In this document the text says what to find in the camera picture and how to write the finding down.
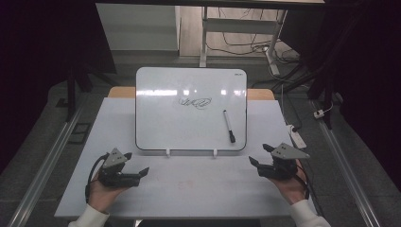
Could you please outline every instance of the scribble on whiteboard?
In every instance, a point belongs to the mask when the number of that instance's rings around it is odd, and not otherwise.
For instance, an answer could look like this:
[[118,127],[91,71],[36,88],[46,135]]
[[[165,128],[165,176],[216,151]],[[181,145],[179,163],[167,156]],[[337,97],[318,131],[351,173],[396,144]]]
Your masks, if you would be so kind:
[[206,106],[212,102],[211,97],[207,98],[198,98],[198,99],[189,99],[189,98],[180,98],[179,103],[183,106],[194,106],[198,110],[206,109]]

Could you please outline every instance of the power strip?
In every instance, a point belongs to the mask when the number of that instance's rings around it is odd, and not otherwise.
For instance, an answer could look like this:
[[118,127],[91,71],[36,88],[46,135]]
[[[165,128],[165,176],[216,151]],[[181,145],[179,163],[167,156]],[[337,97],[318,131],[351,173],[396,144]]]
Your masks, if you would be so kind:
[[288,134],[291,137],[292,142],[294,143],[296,148],[306,148],[306,143],[302,139],[300,133],[297,131],[294,132],[292,129],[294,128],[293,125],[287,125]]

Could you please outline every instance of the white sleeve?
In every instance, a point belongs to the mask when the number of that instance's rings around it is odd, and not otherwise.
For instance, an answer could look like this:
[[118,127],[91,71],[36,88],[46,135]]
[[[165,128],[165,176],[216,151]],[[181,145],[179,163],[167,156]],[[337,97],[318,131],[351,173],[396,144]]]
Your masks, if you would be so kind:
[[98,212],[87,204],[83,214],[78,220],[70,222],[68,227],[102,227],[109,216],[109,214]]
[[330,224],[323,217],[317,216],[310,210],[307,200],[292,204],[289,207],[289,213],[297,227],[330,227]]

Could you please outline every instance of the power adapter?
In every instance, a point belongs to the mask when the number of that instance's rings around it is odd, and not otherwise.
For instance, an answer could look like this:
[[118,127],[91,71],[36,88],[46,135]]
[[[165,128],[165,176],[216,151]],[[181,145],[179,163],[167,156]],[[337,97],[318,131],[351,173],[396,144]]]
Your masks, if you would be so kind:
[[316,119],[321,118],[321,117],[324,116],[324,111],[323,110],[319,110],[317,112],[314,112],[313,115],[315,115]]

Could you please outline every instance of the whiteboard marker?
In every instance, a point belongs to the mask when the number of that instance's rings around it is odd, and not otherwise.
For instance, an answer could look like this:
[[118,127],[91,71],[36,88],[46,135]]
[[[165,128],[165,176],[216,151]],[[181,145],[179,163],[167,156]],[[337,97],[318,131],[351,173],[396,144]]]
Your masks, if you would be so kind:
[[224,113],[224,118],[226,119],[228,132],[230,133],[230,141],[231,141],[231,143],[235,143],[235,137],[234,137],[233,131],[231,129],[230,118],[228,117],[228,114],[227,114],[226,110],[224,110],[223,113]]

